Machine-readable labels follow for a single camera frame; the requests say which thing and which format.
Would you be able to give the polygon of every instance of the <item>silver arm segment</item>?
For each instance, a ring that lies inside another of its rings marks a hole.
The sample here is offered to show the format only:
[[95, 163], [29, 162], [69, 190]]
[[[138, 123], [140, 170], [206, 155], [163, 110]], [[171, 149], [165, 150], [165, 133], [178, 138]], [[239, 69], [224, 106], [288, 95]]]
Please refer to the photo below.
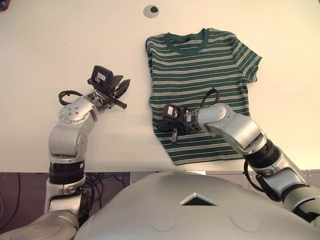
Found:
[[[86, 96], [79, 97], [75, 102], [66, 105], [59, 111], [57, 125], [49, 136], [49, 159], [50, 164], [80, 163], [79, 168], [85, 167], [84, 161], [87, 152], [88, 135], [98, 121], [99, 112], [96, 106]], [[46, 196], [44, 213], [50, 211], [51, 199], [55, 196], [74, 194], [86, 181], [83, 175], [81, 179], [69, 184], [57, 184], [53, 177], [46, 182]], [[69, 201], [58, 204], [60, 210], [75, 208], [69, 206]]]
[[299, 168], [251, 118], [218, 103], [186, 113], [185, 125], [189, 132], [222, 136], [248, 161], [266, 193], [320, 230], [320, 189], [307, 185]]

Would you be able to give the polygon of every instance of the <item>shirt sleeve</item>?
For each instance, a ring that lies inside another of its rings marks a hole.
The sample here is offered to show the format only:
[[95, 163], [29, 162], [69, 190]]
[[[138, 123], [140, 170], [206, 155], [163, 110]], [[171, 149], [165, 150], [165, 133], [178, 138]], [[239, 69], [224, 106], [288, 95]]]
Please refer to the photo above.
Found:
[[232, 39], [232, 55], [245, 83], [257, 81], [258, 65], [262, 57], [244, 45], [236, 36]]
[[150, 47], [148, 47], [149, 38], [145, 41], [145, 51], [148, 58], [148, 66], [149, 66], [149, 72], [152, 77], [152, 53], [150, 52]]

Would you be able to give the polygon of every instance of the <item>black cable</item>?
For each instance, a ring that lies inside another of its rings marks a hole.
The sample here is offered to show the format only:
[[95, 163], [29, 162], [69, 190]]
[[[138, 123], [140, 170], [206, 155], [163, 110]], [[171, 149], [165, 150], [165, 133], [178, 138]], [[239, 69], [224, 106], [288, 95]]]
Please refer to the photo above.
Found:
[[115, 174], [113, 174], [114, 178], [117, 179], [119, 182], [122, 183], [122, 189], [124, 189], [126, 187], [126, 183], [122, 180], [120, 180], [119, 178], [117, 178], [117, 176]]
[[104, 194], [104, 184], [103, 184], [103, 182], [101, 181], [102, 178], [101, 178], [98, 174], [96, 174], [96, 173], [91, 173], [91, 174], [96, 178], [96, 180], [97, 180], [97, 182], [96, 182], [97, 186], [98, 186], [98, 184], [101, 185], [101, 193], [100, 193], [100, 195], [102, 196], [102, 195]]
[[244, 165], [243, 165], [243, 173], [246, 177], [246, 179], [248, 179], [249, 183], [251, 184], [252, 187], [254, 187], [256, 190], [260, 191], [260, 192], [265, 192], [261, 187], [257, 186], [250, 178], [249, 172], [248, 172], [248, 161], [244, 161]]
[[61, 105], [63, 106], [70, 104], [70, 102], [63, 101], [64, 96], [70, 96], [70, 95], [82, 96], [82, 94], [77, 91], [72, 91], [72, 90], [62, 91], [58, 95], [59, 103], [61, 103]]
[[6, 227], [8, 226], [8, 224], [11, 222], [11, 220], [14, 218], [14, 216], [17, 213], [18, 207], [19, 207], [19, 202], [20, 202], [20, 174], [17, 172], [17, 177], [18, 177], [18, 197], [17, 197], [17, 201], [16, 201], [16, 206], [15, 206], [15, 210], [13, 215], [11, 216], [11, 218], [9, 219], [9, 221], [0, 229], [0, 232]]
[[122, 188], [124, 189], [126, 187], [126, 183], [124, 181], [122, 181], [121, 179], [117, 178], [117, 176], [115, 174], [111, 174], [109, 176], [103, 176], [102, 178], [103, 179], [108, 179], [108, 178], [111, 178], [111, 177], [114, 177], [116, 180], [118, 180], [119, 182], [122, 183]]
[[90, 173], [87, 173], [87, 175], [88, 175], [88, 177], [90, 178], [90, 180], [93, 182], [93, 184], [94, 184], [94, 186], [95, 186], [95, 188], [96, 188], [96, 191], [98, 192], [98, 196], [99, 196], [99, 197], [98, 197], [99, 207], [100, 207], [100, 209], [101, 209], [101, 208], [102, 208], [102, 204], [101, 204], [101, 193], [100, 193], [100, 190], [99, 190], [99, 188], [98, 188], [95, 180], [93, 180], [91, 174], [90, 174]]
[[213, 87], [213, 88], [211, 88], [209, 91], [207, 91], [206, 94], [204, 95], [204, 97], [203, 97], [203, 99], [202, 99], [202, 102], [201, 102], [201, 104], [200, 104], [200, 107], [201, 107], [201, 108], [204, 106], [204, 103], [205, 103], [206, 99], [207, 99], [212, 93], [215, 93], [215, 99], [214, 99], [213, 103], [211, 104], [211, 106], [214, 105], [214, 104], [216, 104], [216, 103], [219, 101], [220, 94], [219, 94], [218, 90]]
[[91, 193], [90, 193], [90, 205], [89, 205], [89, 209], [91, 211], [91, 209], [94, 206], [94, 201], [95, 201], [95, 197], [96, 197], [96, 192], [95, 192], [95, 186], [93, 185], [93, 183], [91, 182], [91, 180], [88, 177], [88, 174], [86, 174], [86, 178], [85, 178], [85, 184], [83, 185], [83, 188], [87, 188], [87, 189], [91, 189]]

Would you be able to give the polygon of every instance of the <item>floor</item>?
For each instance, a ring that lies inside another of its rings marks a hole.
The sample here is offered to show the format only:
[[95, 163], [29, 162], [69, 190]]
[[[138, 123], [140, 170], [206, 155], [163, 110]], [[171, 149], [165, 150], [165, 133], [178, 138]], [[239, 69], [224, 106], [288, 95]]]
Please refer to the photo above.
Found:
[[[306, 170], [303, 171], [305, 178], [310, 185], [320, 188], [320, 170]], [[115, 176], [124, 181], [125, 187], [132, 184], [152, 172], [106, 172], [105, 176]], [[231, 182], [239, 184], [246, 189], [253, 190], [248, 180], [240, 171], [207, 171], [207, 175], [227, 179]], [[25, 226], [32, 221], [36, 220], [44, 212], [45, 193], [46, 193], [46, 180], [47, 173], [20, 173], [20, 200], [17, 211], [10, 221], [10, 223], [0, 231], [0, 233]], [[255, 174], [250, 174], [253, 181]], [[123, 189], [123, 183], [115, 177], [102, 179], [103, 195], [101, 197], [101, 205], [104, 206], [108, 203], [118, 192]], [[13, 216], [19, 193], [18, 188], [18, 175], [17, 173], [0, 172], [0, 197], [3, 201], [3, 207], [0, 203], [0, 229], [9, 221]], [[95, 214], [99, 210], [99, 203], [96, 201], [93, 205], [90, 214]]]

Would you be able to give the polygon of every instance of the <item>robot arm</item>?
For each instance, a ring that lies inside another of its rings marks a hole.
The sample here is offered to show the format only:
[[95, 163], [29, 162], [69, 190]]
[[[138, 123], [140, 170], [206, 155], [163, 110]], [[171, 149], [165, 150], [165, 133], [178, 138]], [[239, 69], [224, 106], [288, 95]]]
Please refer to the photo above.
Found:
[[76, 92], [59, 94], [59, 101], [65, 106], [59, 111], [58, 123], [49, 136], [50, 175], [46, 182], [44, 213], [69, 211], [79, 219], [80, 225], [88, 219], [89, 196], [82, 189], [86, 181], [88, 135], [106, 109], [114, 105], [127, 107], [118, 100], [130, 84], [129, 79], [120, 83], [122, 78], [113, 76], [108, 69], [95, 66], [88, 80], [94, 87], [92, 93], [69, 104], [62, 98]]
[[79, 227], [89, 218], [89, 193], [82, 188], [86, 182], [88, 135], [104, 110], [114, 105], [127, 107], [118, 100], [130, 84], [129, 79], [120, 83], [122, 78], [95, 66], [88, 80], [94, 87], [92, 93], [69, 104], [62, 100], [65, 95], [81, 94], [74, 91], [59, 94], [59, 101], [65, 106], [59, 111], [58, 123], [49, 136], [50, 168], [44, 215], [28, 226], [0, 235], [0, 240], [74, 239]]
[[200, 107], [192, 112], [169, 104], [164, 109], [163, 118], [183, 123], [183, 126], [175, 126], [185, 133], [222, 136], [257, 173], [259, 184], [272, 200], [283, 201], [287, 210], [320, 229], [320, 189], [307, 184], [299, 168], [251, 118], [235, 113], [224, 103]]

